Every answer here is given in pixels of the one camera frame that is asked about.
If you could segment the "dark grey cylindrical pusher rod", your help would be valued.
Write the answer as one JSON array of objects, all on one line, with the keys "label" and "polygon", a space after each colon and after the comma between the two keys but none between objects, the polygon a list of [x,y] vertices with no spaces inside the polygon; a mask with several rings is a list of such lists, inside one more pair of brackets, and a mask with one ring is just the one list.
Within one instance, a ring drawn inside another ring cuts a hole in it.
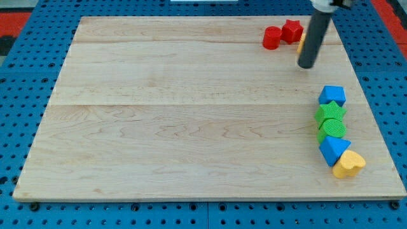
[{"label": "dark grey cylindrical pusher rod", "polygon": [[297,64],[303,69],[313,68],[321,48],[332,13],[314,10],[307,28]]}]

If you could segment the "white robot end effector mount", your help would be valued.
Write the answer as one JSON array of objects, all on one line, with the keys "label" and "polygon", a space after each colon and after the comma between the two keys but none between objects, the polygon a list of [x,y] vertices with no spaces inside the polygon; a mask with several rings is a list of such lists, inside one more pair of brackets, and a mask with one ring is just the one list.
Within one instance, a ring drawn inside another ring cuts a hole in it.
[{"label": "white robot end effector mount", "polygon": [[324,13],[333,13],[338,8],[351,9],[354,0],[311,0],[312,6]]}]

